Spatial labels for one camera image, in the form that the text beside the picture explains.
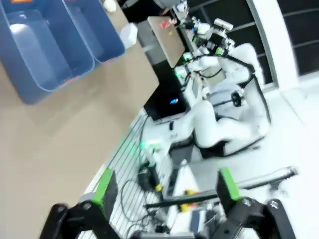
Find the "metal wire rack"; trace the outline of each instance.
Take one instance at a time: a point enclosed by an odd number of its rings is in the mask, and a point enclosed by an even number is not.
[[[91,183],[85,193],[94,191],[98,185],[98,178],[103,174],[106,167],[115,170],[119,193],[111,214],[110,223],[122,238],[129,237],[131,233],[136,230],[150,230],[151,224],[142,226],[134,223],[138,219],[147,215],[147,211],[143,205],[147,203],[154,203],[158,201],[154,193],[145,193],[135,181],[137,180],[140,162],[144,162],[146,156],[140,148],[140,135],[143,130],[143,125],[147,116],[142,110],[131,124],[128,135],[123,139],[119,148],[114,152],[111,160],[103,165],[95,177],[97,183]],[[165,195],[169,178],[172,172],[171,158],[167,156],[161,162],[157,163],[157,172],[159,179],[163,185],[163,193]],[[123,190],[123,209],[126,216],[124,216],[121,207],[121,190]],[[79,236],[79,239],[95,239],[92,232],[84,232]]]

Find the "orange label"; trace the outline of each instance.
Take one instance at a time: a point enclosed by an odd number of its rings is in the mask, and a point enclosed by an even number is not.
[[[11,0],[10,3],[32,2],[33,0]]]
[[[79,78],[79,77],[76,76],[76,77],[74,77],[74,78],[72,78],[72,79],[66,80],[62,85],[60,85],[60,87],[63,87],[63,86],[65,86],[66,84],[69,84],[71,81],[76,80],[76,79],[78,79],[78,78]]]

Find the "storage bin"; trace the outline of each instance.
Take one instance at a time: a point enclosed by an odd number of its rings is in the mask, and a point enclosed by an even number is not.
[[[100,0],[64,2],[97,65],[125,52],[124,45]]]
[[[94,68],[62,0],[1,0],[0,35],[1,60],[27,104]]]

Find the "tan table surface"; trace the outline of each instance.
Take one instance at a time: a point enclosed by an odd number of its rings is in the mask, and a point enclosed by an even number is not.
[[[0,64],[0,238],[38,238],[53,204],[74,205],[157,85],[139,44],[34,106]]]

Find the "white wall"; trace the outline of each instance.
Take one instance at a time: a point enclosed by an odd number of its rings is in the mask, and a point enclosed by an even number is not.
[[[295,56],[277,0],[247,0],[280,90],[299,85]]]

